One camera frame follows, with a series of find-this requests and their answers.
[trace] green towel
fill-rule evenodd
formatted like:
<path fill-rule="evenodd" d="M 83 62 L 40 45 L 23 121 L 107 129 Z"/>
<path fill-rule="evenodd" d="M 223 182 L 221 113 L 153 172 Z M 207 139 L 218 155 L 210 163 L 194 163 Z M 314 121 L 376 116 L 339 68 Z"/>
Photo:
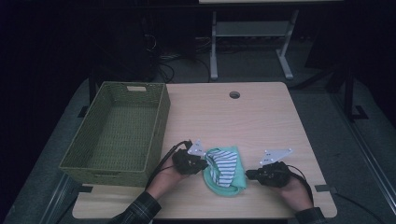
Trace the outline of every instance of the green towel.
<path fill-rule="evenodd" d="M 238 148 L 237 147 L 211 148 L 206 152 L 205 159 L 207 161 L 210 161 L 210 158 L 208 158 L 208 156 L 210 156 L 211 153 L 213 153 L 215 151 L 218 152 L 219 150 L 234 152 L 237 155 L 233 180 L 229 187 L 220 186 L 221 184 L 219 184 L 219 182 L 216 181 L 216 178 L 214 178 L 212 176 L 213 174 L 217 174 L 218 176 L 220 175 L 219 167 L 216 164 L 209 165 L 206 169 L 204 169 L 204 180 L 206 182 L 206 185 L 216 194 L 221 195 L 221 196 L 228 196 L 228 197 L 234 196 L 247 187 L 245 171 L 244 171 L 244 167 L 242 166 Z"/>

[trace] green basket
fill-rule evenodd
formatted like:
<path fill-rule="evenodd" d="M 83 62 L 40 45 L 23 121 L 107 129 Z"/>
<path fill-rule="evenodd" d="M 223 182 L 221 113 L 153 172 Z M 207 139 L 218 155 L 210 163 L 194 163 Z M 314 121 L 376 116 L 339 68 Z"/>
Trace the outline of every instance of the green basket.
<path fill-rule="evenodd" d="M 80 183 L 145 187 L 170 104 L 165 84 L 104 82 L 60 169 Z"/>

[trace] gray carpet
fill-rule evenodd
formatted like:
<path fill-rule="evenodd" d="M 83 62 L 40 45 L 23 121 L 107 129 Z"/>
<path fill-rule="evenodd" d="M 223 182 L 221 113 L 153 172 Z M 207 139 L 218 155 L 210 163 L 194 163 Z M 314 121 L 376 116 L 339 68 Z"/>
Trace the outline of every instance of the gray carpet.
<path fill-rule="evenodd" d="M 293 86 L 318 72 L 316 69 L 304 68 L 310 43 L 293 42 L 287 58 L 295 79 L 286 80 L 276 59 L 277 45 L 277 42 L 265 42 L 235 54 L 220 54 L 217 82 L 282 81 L 288 86 Z M 198 55 L 198 58 L 208 66 L 207 53 Z M 175 83 L 207 82 L 208 73 L 202 63 L 179 60 L 168 65 L 175 69 L 173 79 Z M 327 93 L 324 90 L 327 80 L 326 77 L 308 88 L 290 92 L 322 173 L 328 185 L 335 187 L 338 193 L 364 205 L 380 216 L 385 223 L 396 223 L 396 216 L 375 182 L 362 156 L 359 143 L 350 131 L 350 124 L 334 101 L 340 99 L 342 93 L 335 95 Z M 154 81 L 163 80 L 161 76 L 157 76 Z M 58 169 L 58 165 L 82 121 L 78 118 L 78 113 L 89 103 L 88 92 L 88 81 L 85 81 L 64 111 L 5 223 L 55 223 L 61 213 L 73 202 L 79 183 L 67 179 Z M 357 120 L 353 125 L 359 129 L 389 181 L 395 186 L 396 167 L 393 160 L 396 158 L 396 131 L 375 105 L 370 92 L 359 82 L 356 83 L 355 103 L 363 106 L 370 119 Z M 58 188 L 61 181 L 67 185 Z M 378 223 L 373 216 L 357 205 L 336 195 L 333 195 L 333 198 L 338 215 L 331 220 L 331 223 Z M 106 221 L 77 220 L 72 217 L 71 210 L 68 210 L 60 223 L 106 223 Z"/>

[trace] hand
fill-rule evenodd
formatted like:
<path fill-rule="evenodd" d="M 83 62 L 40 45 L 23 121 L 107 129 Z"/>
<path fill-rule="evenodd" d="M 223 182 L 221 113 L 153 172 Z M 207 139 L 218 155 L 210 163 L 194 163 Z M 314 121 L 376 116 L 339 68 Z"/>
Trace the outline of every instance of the hand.
<path fill-rule="evenodd" d="M 146 192 L 154 199 L 159 200 L 167 191 L 174 188 L 178 182 L 187 178 L 188 175 L 181 175 L 174 167 L 172 156 L 163 164 L 160 171 L 148 186 Z"/>
<path fill-rule="evenodd" d="M 290 177 L 290 182 L 285 187 L 270 189 L 278 193 L 283 201 L 296 212 L 314 207 L 304 185 L 293 176 Z"/>

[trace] striped cloth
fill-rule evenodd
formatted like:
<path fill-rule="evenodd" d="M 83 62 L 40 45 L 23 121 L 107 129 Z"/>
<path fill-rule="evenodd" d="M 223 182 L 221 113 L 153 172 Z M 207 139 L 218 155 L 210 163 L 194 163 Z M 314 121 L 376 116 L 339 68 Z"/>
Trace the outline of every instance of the striped cloth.
<path fill-rule="evenodd" d="M 218 148 L 206 153 L 205 158 L 210 166 L 212 180 L 220 187 L 228 188 L 235 175 L 238 154 Z"/>

